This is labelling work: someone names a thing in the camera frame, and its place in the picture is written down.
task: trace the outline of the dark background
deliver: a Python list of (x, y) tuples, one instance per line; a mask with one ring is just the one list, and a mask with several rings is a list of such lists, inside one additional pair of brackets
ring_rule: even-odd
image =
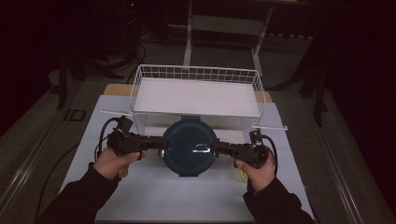
[[(187, 1), (160, 1), (160, 4), (152, 4), (153, 2), (155, 1), (145, 1), (142, 4), (142, 20), (157, 27), (159, 33), (166, 35), (163, 27), (168, 22), (185, 22)], [(81, 40), (86, 41), (82, 47), (91, 48), (90, 52), (94, 55), (103, 53), (102, 48), (106, 44), (104, 37), (90, 38), (90, 35), (97, 32), (97, 24), (90, 21), (90, 11), (83, 9), (90, 8), (90, 2), (78, 2), (84, 13), (65, 13), (67, 6), (70, 6), (68, 4), (75, 3), (76, 1), (59, 3), (50, 0), (39, 4), (32, 1), (3, 3), (6, 14), (2, 20), (4, 32), (0, 39), (3, 55), (0, 135), (50, 89), (47, 75), (58, 67), (57, 46), (63, 31), (60, 29), (62, 23), (59, 22), (64, 16), (85, 16), (80, 20), (72, 20), (73, 26), (87, 31)], [(147, 10), (157, 13), (148, 16), (145, 14)], [(288, 7), (286, 11), (293, 10), (297, 9)], [(290, 19), (290, 13), (286, 11), (276, 15), (277, 19), (270, 25), (270, 32), (286, 32), (282, 31), (282, 27), (287, 26), (282, 21)], [(313, 20), (311, 18), (311, 26), (318, 26), (319, 31), (314, 35), (320, 38), (317, 39), (313, 55), (305, 58), (308, 66), (330, 65), (326, 86), (333, 92), (334, 100), (394, 214), (395, 11), (394, 1), (381, 4), (362, 1), (355, 4), (349, 1), (329, 14), (331, 16), (326, 21), (320, 22), (319, 24), (324, 24), (322, 26), (318, 26), (318, 17), (313, 17)]]

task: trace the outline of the floor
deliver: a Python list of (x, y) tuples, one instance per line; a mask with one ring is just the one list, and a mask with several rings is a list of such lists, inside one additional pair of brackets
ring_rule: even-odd
[[(260, 53), (264, 88), (291, 77), (309, 43), (301, 38), (266, 37)], [(183, 63), (185, 46), (178, 39), (168, 42), (143, 39), (141, 44), (146, 50), (144, 63)], [(191, 65), (253, 68), (249, 48), (214, 48), (212, 45), (194, 45)], [(139, 54), (143, 54), (143, 48), (139, 48)], [(47, 93), (3, 135), (0, 139), (1, 192), (7, 191), (15, 174), (25, 174), (25, 177), (21, 181), (23, 188), (14, 189), (15, 197), (9, 199), (8, 207), (2, 210), (1, 223), (33, 223), (38, 198), (50, 169), (71, 149), (50, 176), (41, 211), (57, 195), (73, 160), (73, 146), (80, 141), (99, 95), (107, 84), (125, 82), (133, 68), (134, 65), (115, 71), (124, 77), (120, 80), (94, 73), (89, 73), (83, 82), (70, 77), (68, 101), (62, 110), (56, 109), (58, 96)], [(57, 71), (49, 76), (56, 80)], [(306, 194), (318, 216), (317, 223), (396, 223), (332, 93), (325, 91), (324, 104), (328, 111), (322, 113), (323, 127), (319, 127), (313, 119), (315, 100), (300, 97), (301, 85), (301, 82), (295, 83), (281, 91), (270, 91), (270, 94), (283, 123), (289, 127), (290, 146)], [(82, 121), (74, 121), (70, 114), (67, 115), (69, 109), (85, 111), (86, 115)], [(26, 165), (32, 161), (30, 153), (35, 150), (41, 151), (36, 162)], [(19, 170), (22, 164), (31, 167), (31, 172)]]

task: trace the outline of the person's left hand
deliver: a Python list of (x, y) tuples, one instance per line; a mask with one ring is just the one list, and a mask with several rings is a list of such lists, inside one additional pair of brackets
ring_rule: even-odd
[(139, 152), (132, 152), (118, 157), (113, 149), (107, 147), (100, 154), (98, 160), (93, 164), (93, 168), (105, 178), (112, 180), (116, 176), (124, 178), (128, 175), (129, 164), (139, 158)]

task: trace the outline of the wire basket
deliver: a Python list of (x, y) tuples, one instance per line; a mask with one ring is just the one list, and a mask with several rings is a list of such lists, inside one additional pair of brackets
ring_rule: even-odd
[[(134, 77), (134, 85), (132, 86), (131, 91), (131, 111), (133, 113), (139, 93), (139, 87), (143, 77), (178, 78), (211, 82), (251, 84), (253, 86), (253, 90), (255, 91), (261, 118), (264, 113), (265, 94), (260, 75), (256, 70), (202, 66), (141, 64), (137, 68)], [(145, 133), (147, 119), (148, 114), (134, 114), (134, 122), (136, 123), (136, 128), (139, 134)], [(244, 132), (246, 143), (250, 141), (248, 133), (253, 130), (252, 126), (258, 125), (259, 120), (260, 119), (257, 118), (242, 118), (242, 130)]]

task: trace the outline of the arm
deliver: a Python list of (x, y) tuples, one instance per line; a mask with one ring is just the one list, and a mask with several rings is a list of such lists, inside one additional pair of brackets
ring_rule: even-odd
[(120, 179), (127, 176), (129, 164), (138, 157), (139, 153), (117, 157), (113, 150), (105, 148), (80, 180), (66, 185), (37, 223), (93, 223)]
[(248, 191), (244, 200), (258, 223), (315, 223), (301, 209), (298, 197), (289, 193), (276, 178), (271, 153), (260, 169), (255, 169), (243, 161), (235, 163), (251, 180), (254, 191)]

